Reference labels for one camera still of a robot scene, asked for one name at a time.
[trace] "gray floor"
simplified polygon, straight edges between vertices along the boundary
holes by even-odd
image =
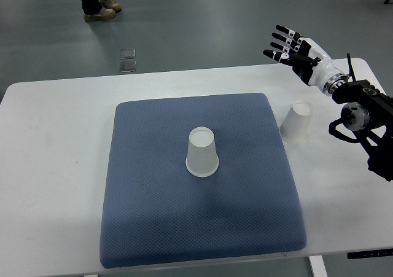
[[[272,63],[262,51],[276,24],[313,38],[332,58],[365,59],[393,95],[393,4],[384,0],[119,1],[115,19],[86,24],[79,0],[0,0],[0,99],[16,82],[120,74],[125,48],[136,49],[137,73]],[[330,277],[391,276],[392,261],[325,257]],[[150,276],[311,274],[305,259],[184,270]]]

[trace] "black fingertip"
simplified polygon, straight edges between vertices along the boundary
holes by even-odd
[[[278,33],[272,33],[271,36],[273,36],[275,39],[278,39],[280,41],[283,41],[283,42],[286,41],[286,38]]]
[[[267,56],[267,57],[273,59],[274,53],[273,53],[272,50],[264,50],[264,51],[263,51],[263,54],[264,54],[265,56]]]
[[[278,31],[281,31],[282,33],[286,33],[287,30],[288,30],[288,28],[283,27],[283,26],[281,26],[281,25],[276,25],[276,29],[277,29]]]
[[[277,44],[276,42],[271,42],[270,45],[275,48],[275,49],[279,49],[282,50],[282,45]]]

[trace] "upside-down paper cup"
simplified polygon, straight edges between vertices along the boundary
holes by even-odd
[[[209,128],[194,128],[189,135],[189,149],[185,165],[196,177],[208,177],[219,167],[214,134]]]
[[[307,138],[313,115],[313,105],[307,101],[296,101],[279,127],[281,138],[287,142],[300,143]]]

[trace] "white table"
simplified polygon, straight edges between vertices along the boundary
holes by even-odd
[[[346,60],[335,65],[348,72]],[[353,59],[357,79],[381,88]],[[281,64],[26,82],[0,105],[0,276],[115,272],[99,262],[116,105],[141,99],[261,92],[280,124],[291,104],[314,105],[310,134],[284,142],[308,242],[288,254],[173,265],[303,257],[393,247],[393,183],[367,170],[365,151],[328,134],[342,105]],[[145,268],[165,267],[162,265]]]

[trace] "white robotic hand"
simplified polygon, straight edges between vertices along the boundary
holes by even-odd
[[[264,50],[263,54],[282,64],[292,66],[292,70],[306,84],[314,85],[327,96],[348,81],[349,76],[334,67],[330,56],[312,39],[305,38],[296,31],[277,25],[276,29],[289,37],[272,33],[285,45],[271,42],[280,52]]]

